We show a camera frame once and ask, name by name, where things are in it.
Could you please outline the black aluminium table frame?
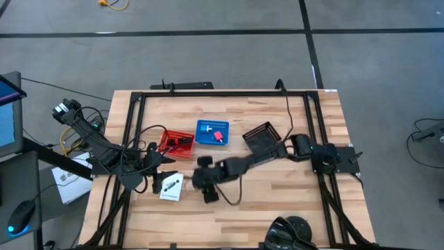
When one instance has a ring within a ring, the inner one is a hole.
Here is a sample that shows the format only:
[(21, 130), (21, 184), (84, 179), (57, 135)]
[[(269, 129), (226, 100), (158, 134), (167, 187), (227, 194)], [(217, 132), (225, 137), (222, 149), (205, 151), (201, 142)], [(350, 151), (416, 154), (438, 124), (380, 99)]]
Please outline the black aluminium table frame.
[[(279, 134), (308, 133), (306, 109), (312, 117), (323, 116), (325, 131), (319, 140), (339, 146), (350, 143), (339, 95), (334, 90), (310, 98), (283, 96), (277, 90), (212, 90), (192, 97), (180, 91), (151, 91), (145, 104), (136, 104), (133, 124), (145, 130), (143, 139), (158, 141), (164, 128), (193, 132), (199, 119), (224, 120), (230, 124), (224, 147), (194, 146), (189, 158), (178, 158), (163, 170), (190, 175), (199, 156), (221, 160), (249, 154), (242, 135), (270, 122)], [(222, 185), (224, 197), (206, 204), (202, 194), (185, 181), (180, 200), (164, 201), (150, 186), (132, 194), (125, 225), (125, 248), (256, 247), (272, 221), (279, 216), (306, 219), (314, 243), (329, 244), (318, 179), (310, 162), (274, 160), (250, 170), (241, 181)]]

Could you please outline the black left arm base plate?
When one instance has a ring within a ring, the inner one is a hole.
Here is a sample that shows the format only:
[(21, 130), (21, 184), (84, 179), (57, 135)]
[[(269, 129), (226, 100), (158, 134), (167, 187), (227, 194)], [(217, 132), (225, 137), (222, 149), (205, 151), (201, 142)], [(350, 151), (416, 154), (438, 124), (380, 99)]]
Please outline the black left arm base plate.
[(87, 159), (87, 162), (92, 165), (93, 175), (111, 174), (115, 169), (117, 157), (91, 157)]

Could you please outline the white cardboard box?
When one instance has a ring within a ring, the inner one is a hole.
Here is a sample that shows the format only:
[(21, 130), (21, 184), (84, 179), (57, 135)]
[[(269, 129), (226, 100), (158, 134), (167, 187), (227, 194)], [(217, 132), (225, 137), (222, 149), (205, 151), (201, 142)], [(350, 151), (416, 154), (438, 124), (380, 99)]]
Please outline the white cardboard box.
[(92, 188), (92, 181), (86, 178), (79, 177), (59, 167), (55, 167), (51, 171), (63, 204), (71, 203), (87, 194)]

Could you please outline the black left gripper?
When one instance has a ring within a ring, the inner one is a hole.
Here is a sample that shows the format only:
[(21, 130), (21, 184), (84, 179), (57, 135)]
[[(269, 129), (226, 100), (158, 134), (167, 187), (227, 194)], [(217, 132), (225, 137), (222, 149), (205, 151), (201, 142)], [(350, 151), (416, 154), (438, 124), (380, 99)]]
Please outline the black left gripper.
[(147, 153), (144, 156), (144, 176), (150, 176), (153, 178), (152, 189), (154, 194), (159, 194), (162, 189), (162, 178), (167, 178), (174, 174), (177, 174), (177, 171), (169, 171), (162, 172), (159, 174), (157, 172), (157, 168), (160, 164), (169, 164), (174, 163), (176, 160), (164, 157), (160, 152), (157, 151), (157, 144), (155, 142), (151, 142), (147, 146)]

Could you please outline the black bar device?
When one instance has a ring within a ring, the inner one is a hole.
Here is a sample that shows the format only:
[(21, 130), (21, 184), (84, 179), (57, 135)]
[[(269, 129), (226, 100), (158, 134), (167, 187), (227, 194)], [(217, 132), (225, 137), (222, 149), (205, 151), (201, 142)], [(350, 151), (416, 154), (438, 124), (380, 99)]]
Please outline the black bar device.
[(192, 82), (192, 83), (162, 83), (151, 85), (151, 90), (213, 90), (212, 82)]

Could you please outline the black computer mouse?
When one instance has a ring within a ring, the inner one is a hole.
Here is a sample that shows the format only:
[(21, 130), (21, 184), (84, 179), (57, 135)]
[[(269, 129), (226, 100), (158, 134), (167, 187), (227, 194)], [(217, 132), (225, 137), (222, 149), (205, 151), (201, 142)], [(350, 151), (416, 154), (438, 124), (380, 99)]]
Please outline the black computer mouse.
[(8, 220), (7, 232), (11, 236), (18, 236), (28, 230), (31, 218), (35, 212), (34, 200), (21, 202), (12, 212)]

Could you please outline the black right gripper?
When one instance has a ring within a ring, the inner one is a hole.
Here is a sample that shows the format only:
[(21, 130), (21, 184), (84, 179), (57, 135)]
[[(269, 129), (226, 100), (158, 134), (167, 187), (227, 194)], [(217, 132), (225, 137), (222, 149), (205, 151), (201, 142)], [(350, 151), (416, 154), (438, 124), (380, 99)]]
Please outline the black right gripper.
[[(196, 189), (204, 189), (206, 186), (222, 184), (230, 180), (224, 160), (218, 161), (213, 167), (210, 167), (212, 163), (211, 156), (197, 158), (198, 167), (195, 168), (192, 175), (192, 185)], [(214, 188), (205, 188), (203, 198), (205, 203), (212, 203), (219, 200), (219, 194)]]

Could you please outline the dark grey desk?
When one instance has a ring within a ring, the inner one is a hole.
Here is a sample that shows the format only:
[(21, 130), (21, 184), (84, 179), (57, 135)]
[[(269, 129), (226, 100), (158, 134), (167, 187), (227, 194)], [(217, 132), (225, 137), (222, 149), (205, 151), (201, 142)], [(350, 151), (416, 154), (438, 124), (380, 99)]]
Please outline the dark grey desk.
[[(10, 225), (13, 211), (22, 202), (34, 205), (29, 220)], [(34, 151), (0, 162), (0, 245), (33, 235), (32, 250), (43, 250), (40, 172)]]

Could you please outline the white card with pen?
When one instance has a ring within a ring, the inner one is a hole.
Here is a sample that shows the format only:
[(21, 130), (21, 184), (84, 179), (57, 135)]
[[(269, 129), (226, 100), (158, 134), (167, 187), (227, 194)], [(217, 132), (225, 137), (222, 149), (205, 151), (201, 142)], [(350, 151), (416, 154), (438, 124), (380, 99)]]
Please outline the white card with pen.
[(162, 182), (160, 199), (179, 201), (182, 193), (183, 180), (184, 175), (180, 173), (176, 173), (165, 178)]

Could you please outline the computer monitor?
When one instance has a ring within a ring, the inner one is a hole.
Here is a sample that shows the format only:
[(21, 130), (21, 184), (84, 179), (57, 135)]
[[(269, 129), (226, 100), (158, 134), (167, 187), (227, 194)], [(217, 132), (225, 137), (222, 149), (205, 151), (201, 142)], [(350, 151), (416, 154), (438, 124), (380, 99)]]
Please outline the computer monitor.
[(0, 74), (0, 158), (23, 148), (22, 90), (20, 72)]

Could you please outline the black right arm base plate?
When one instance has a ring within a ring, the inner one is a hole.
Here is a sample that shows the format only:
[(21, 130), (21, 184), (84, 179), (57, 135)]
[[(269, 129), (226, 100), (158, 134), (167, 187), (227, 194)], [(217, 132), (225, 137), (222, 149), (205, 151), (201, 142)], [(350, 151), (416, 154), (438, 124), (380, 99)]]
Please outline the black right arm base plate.
[(334, 144), (314, 145), (311, 163), (315, 172), (323, 174), (360, 172), (358, 159), (363, 154), (354, 147), (336, 147)]

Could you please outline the red plastic basket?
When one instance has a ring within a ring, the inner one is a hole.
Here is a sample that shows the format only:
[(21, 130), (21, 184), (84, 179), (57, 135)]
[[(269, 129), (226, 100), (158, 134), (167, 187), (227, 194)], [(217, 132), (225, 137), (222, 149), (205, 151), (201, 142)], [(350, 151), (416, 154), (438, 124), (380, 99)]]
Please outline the red plastic basket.
[(194, 143), (194, 135), (181, 131), (164, 131), (160, 139), (158, 151), (166, 155), (189, 158)]

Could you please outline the blue plastic basket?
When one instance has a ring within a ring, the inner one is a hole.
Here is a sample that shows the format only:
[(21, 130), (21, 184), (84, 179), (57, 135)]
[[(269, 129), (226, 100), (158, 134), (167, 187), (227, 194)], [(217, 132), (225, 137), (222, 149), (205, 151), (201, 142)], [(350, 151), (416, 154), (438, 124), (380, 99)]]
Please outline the blue plastic basket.
[[(209, 133), (201, 133), (200, 125), (209, 125), (212, 130)], [(199, 119), (196, 124), (195, 141), (199, 144), (225, 146), (229, 142), (230, 124), (227, 121)], [(217, 142), (214, 133), (220, 131), (223, 135), (223, 141)]]

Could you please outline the black plastic basket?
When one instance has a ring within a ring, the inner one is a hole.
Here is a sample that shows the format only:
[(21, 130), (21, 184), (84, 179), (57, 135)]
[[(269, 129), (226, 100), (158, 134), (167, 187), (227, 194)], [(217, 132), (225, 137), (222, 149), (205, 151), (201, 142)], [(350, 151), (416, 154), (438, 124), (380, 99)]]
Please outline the black plastic basket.
[(270, 122), (265, 122), (243, 134), (242, 138), (253, 153), (272, 147), (282, 139)]

